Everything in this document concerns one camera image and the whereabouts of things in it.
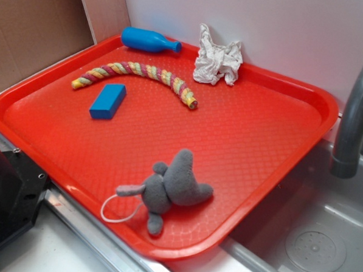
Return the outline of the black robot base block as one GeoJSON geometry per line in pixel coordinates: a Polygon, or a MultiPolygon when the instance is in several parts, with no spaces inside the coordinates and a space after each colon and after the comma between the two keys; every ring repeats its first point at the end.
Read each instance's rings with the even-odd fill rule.
{"type": "Polygon", "coordinates": [[[0,248],[35,225],[48,184],[24,152],[0,150],[0,248]]]}

